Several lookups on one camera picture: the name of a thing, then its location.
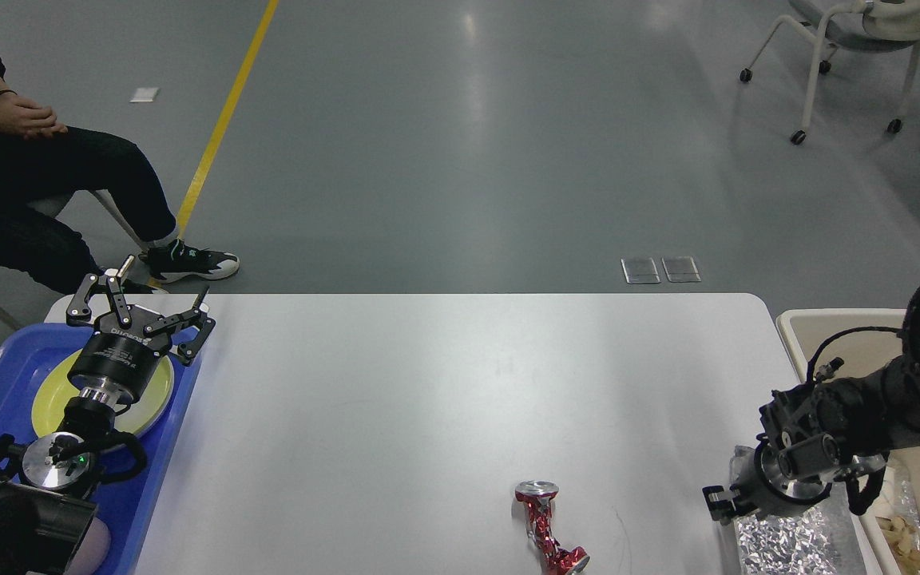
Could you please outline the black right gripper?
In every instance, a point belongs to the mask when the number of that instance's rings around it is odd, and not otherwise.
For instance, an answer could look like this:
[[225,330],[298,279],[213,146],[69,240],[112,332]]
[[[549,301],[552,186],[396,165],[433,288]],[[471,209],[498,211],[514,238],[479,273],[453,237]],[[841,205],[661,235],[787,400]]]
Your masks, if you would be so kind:
[[702,488],[713,521],[729,526],[737,517],[795,518],[828,499],[831,486],[803,482],[783,474],[777,456],[766,443],[756,448],[737,446],[733,456],[733,484]]

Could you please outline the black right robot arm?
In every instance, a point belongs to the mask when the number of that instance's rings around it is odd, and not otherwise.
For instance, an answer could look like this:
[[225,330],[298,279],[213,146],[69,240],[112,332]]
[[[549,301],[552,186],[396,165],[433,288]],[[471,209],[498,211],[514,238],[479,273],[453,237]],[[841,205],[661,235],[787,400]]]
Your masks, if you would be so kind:
[[883,487],[892,451],[920,447],[920,287],[895,330],[902,352],[866,376],[837,376],[840,358],[811,359],[795,388],[771,393],[759,409],[763,433],[729,487],[702,494],[713,521],[752,514],[796,517],[846,487],[862,516]]

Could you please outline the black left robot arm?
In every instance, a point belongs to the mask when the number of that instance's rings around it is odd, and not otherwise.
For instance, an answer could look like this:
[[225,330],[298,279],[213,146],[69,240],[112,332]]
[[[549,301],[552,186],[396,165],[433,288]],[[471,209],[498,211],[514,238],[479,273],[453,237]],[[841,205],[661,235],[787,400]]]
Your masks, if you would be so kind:
[[77,390],[56,430],[28,443],[0,436],[0,574],[62,574],[73,564],[102,486],[135,480],[150,456],[116,418],[141,400],[157,368],[193,364],[214,328],[201,291],[163,316],[125,301],[124,269],[87,276],[67,324],[91,328],[67,382]]

